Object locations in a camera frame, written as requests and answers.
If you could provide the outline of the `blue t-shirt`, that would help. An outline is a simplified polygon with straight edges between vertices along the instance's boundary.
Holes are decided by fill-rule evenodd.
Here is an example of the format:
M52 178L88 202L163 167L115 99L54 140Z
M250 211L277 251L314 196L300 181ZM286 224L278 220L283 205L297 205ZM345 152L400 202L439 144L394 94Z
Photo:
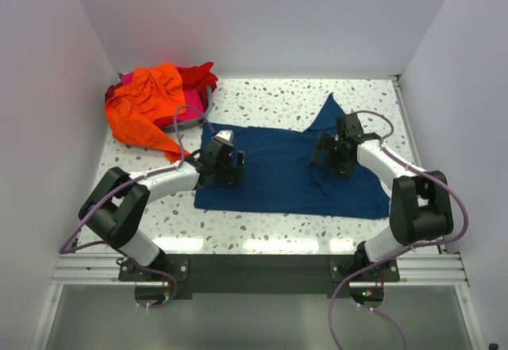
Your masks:
M244 182L203 187L196 192L194 206L253 213L387 217L390 199L379 178L367 168L359 166L352 177L342 178L323 163L311 163L320 133L334 134L335 120L342 115L344 111L329 96L302 132L217 123L205 126L203 148L213 132L233 132L235 147L244 152Z

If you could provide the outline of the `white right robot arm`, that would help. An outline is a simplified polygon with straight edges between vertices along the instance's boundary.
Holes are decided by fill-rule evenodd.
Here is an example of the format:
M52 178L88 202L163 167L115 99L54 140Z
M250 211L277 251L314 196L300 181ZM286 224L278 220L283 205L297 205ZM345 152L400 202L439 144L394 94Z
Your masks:
M337 133L320 133L310 161L325 165L342 178L351 178L358 167L364 167L391 191L389 226L358 244L353 271L414 244L446 236L454 228L445 175L417 167L391 150L386 139L394 133L394 125L390 121L387 124L389 133L380 136L364 131L358 113L337 117Z

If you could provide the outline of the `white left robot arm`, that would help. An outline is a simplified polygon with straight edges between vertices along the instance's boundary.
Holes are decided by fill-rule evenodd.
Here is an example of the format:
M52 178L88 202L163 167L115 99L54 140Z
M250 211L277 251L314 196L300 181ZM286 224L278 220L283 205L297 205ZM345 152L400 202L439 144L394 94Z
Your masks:
M205 148L168 167L146 172L112 167L82 205L79 220L140 266L166 271L165 252L140 229L146 206L179 192L242 184L244 156L233 144L233 133L220 131Z

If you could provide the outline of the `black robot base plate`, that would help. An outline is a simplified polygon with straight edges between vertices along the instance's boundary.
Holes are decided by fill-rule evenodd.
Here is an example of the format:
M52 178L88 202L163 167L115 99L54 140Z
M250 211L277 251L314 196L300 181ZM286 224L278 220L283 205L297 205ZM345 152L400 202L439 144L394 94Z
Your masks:
M153 264L176 282L117 259L118 280L135 283L135 297L161 302L172 294L325 294L330 297L358 262L353 255L167 254Z

